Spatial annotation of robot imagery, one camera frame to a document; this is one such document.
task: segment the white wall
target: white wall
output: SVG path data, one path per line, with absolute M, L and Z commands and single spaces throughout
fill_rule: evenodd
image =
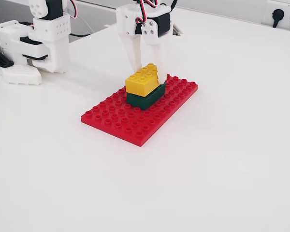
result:
M 112 8 L 133 0 L 84 0 Z M 178 6 L 261 23 L 267 0 L 178 0 Z

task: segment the dark green lego brick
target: dark green lego brick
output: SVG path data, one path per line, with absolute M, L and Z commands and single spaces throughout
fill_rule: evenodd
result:
M 166 83 L 158 86 L 154 91 L 146 97 L 141 97 L 135 94 L 127 93 L 127 103 L 133 107 L 139 107 L 142 110 L 147 110 L 150 106 L 156 103 L 165 94 Z

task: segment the lego stud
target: lego stud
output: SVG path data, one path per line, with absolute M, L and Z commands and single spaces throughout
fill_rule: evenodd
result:
M 119 113 L 120 115 L 124 115 L 124 114 L 125 114 L 125 110 L 124 110 L 124 109 L 119 109 L 119 110 L 118 110 L 118 113 Z
M 153 105 L 149 108 L 150 112 L 155 112 L 156 109 L 157 109 L 157 108 L 156 108 L 155 106 L 153 106 Z
M 91 111 L 87 111 L 87 112 L 85 113 L 85 117 L 86 117 L 86 118 L 92 118 L 92 112 L 91 112 Z
M 109 118 L 107 118 L 107 119 L 104 121 L 104 124 L 105 124 L 106 126 L 111 126 L 111 125 L 112 125 L 112 121 L 111 121 Z
M 101 117 L 101 115 L 96 115 L 96 116 L 95 116 L 95 121 L 96 121 L 96 122 L 101 122 L 101 121 L 102 121 L 102 117 Z
M 147 74 L 145 75 L 146 78 L 151 78 L 152 76 L 153 76 L 153 74 L 151 74 L 151 73 L 147 73 Z
M 130 127 L 127 127 L 125 129 L 125 132 L 128 133 L 128 134 L 131 134 L 132 133 L 132 129 Z
M 175 106 L 175 102 L 174 102 L 174 101 L 170 101 L 170 102 L 169 102 L 169 105 L 170 105 L 170 106 Z
M 122 122 L 123 124 L 126 124 L 126 123 L 128 123 L 128 119 L 127 119 L 126 117 L 123 117 L 122 120 L 121 120 L 121 122 Z
M 136 114 L 140 113 L 141 112 L 141 109 L 139 107 L 136 107 L 134 108 L 133 110 Z
M 103 115 L 103 116 L 108 116 L 108 110 L 103 110 L 103 111 L 102 111 L 102 115 Z
M 165 99 L 165 98 L 160 98 L 160 102 L 161 102 L 162 104 L 165 104 L 166 99 Z
M 118 120 L 118 114 L 112 114 L 112 120 Z
M 105 102 L 103 102 L 103 101 L 102 101 L 102 102 L 100 102 L 100 104 L 99 104 L 99 105 L 100 105 L 100 108 L 105 108 L 105 107 L 106 107 L 106 103 L 105 103 Z
M 165 110 L 160 110 L 160 111 L 159 111 L 159 114 L 160 114 L 161 116 L 165 116 L 166 111 L 165 111 Z
M 93 112 L 99 112 L 100 111 L 100 108 L 98 107 L 98 106 L 94 106 L 93 108 L 92 108 L 92 111 Z
M 109 109 L 109 111 L 115 111 L 116 107 L 114 105 L 110 105 L 110 107 L 108 109 Z
M 118 93 L 120 94 L 120 95 L 122 95 L 122 94 L 124 94 L 126 91 L 124 90 L 124 89 L 120 89 L 120 90 L 118 90 Z
M 133 128 L 137 128 L 139 126 L 139 123 L 138 122 L 132 122 L 132 127 Z
M 155 65 L 153 63 L 149 63 L 147 65 L 147 67 L 148 67 L 149 70 L 153 70 L 155 68 Z
M 155 121 L 154 121 L 154 120 L 149 120 L 149 121 L 148 121 L 148 124 L 149 124 L 150 126 L 154 126 L 154 125 L 155 125 Z
M 137 137 L 138 139 L 142 139 L 143 138 L 143 133 L 138 131 L 136 134 L 135 134 L 135 137 Z
M 165 110 L 165 111 L 170 111 L 170 109 L 171 109 L 171 107 L 170 107 L 169 105 L 166 105 L 166 106 L 164 107 L 164 110 Z
M 118 130 L 118 131 L 121 130 L 121 127 L 122 127 L 122 126 L 121 126 L 120 123 L 116 123 L 116 124 L 115 124 L 115 129 L 116 129 L 116 130 Z
M 142 68 L 142 71 L 143 71 L 144 74 L 145 74 L 145 73 L 148 73 L 148 67 L 143 67 L 143 68 Z
M 116 101 L 115 106 L 121 106 L 121 101 Z
M 134 118 L 134 113 L 132 112 L 128 113 L 128 118 Z
M 114 99 L 117 99 L 118 98 L 118 93 L 113 93 L 112 96 L 113 96 Z
M 130 105 L 130 104 L 125 104 L 125 109 L 126 109 L 126 110 L 131 109 L 131 105 Z
M 161 119 L 161 116 L 160 116 L 160 115 L 155 115 L 155 116 L 154 116 L 154 119 L 155 119 L 156 121 L 159 121 L 159 120 Z
M 113 102 L 113 99 L 112 98 L 106 98 L 106 103 L 112 103 Z
M 190 85 L 191 85 L 193 88 L 197 86 L 197 84 L 196 84 L 194 81 L 191 81 L 191 82 L 190 82 Z
M 158 101 L 158 102 L 156 102 L 156 104 L 155 104 L 155 106 L 156 106 L 157 108 L 160 108 L 160 107 L 161 107 L 161 105 L 162 105 L 162 104 L 161 104 L 161 102 L 159 102 L 159 101 Z
M 149 131 L 149 126 L 143 126 L 142 130 L 145 131 L 145 132 Z
M 145 118 L 144 118 L 143 116 L 139 116 L 139 117 L 137 118 L 137 120 L 138 120 L 139 122 L 144 122 Z
M 150 112 L 149 111 L 144 111 L 144 116 L 145 117 L 149 117 L 150 116 Z
M 139 79 L 139 82 L 146 82 L 146 78 L 145 78 L 145 77 L 141 77 L 141 78 Z
M 153 70 L 151 71 L 151 73 L 152 73 L 154 76 L 157 76 L 157 72 L 158 72 L 157 69 L 153 69 Z

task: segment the white 3d-printed part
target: white 3d-printed part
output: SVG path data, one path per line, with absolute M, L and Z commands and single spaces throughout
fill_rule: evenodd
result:
M 31 14 L 36 18 L 43 18 L 48 14 L 45 0 L 29 0 Z
M 33 84 L 42 83 L 42 77 L 37 68 L 29 65 L 16 64 L 9 68 L 0 67 L 0 75 L 4 82 L 14 84 Z

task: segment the power outlet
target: power outlet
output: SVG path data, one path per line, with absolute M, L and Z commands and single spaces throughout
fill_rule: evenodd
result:
M 277 27 L 290 30 L 290 3 L 268 0 L 263 14 L 262 24 L 273 26 L 273 12 L 274 10 L 283 10 L 285 13 L 284 18 L 279 21 Z

